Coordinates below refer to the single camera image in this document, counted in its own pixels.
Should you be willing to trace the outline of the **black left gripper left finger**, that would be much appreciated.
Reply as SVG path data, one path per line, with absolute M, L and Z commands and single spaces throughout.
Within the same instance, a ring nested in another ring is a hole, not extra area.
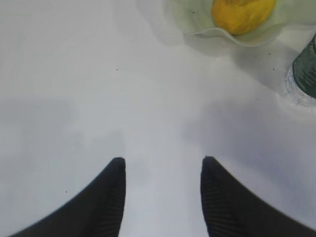
M 126 196 L 124 158 L 114 158 L 80 193 L 15 237 L 117 237 Z

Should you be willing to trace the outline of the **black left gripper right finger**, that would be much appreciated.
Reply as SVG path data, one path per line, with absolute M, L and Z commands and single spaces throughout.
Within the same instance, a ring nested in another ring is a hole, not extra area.
M 201 206 L 211 237 L 314 237 L 315 230 L 257 197 L 214 157 L 200 174 Z

